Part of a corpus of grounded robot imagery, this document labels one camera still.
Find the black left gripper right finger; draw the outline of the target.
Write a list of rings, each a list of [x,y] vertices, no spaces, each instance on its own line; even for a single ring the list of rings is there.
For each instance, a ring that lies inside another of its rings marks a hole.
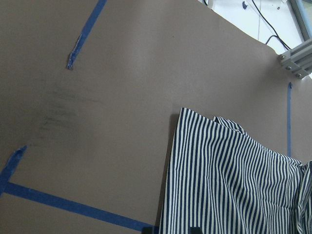
[[[189,234],[201,234],[201,228],[200,227],[190,227],[189,228]]]

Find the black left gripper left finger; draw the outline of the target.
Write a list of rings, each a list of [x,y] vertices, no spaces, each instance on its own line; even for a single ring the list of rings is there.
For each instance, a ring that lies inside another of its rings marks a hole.
[[[142,234],[154,234],[154,227],[143,227]]]

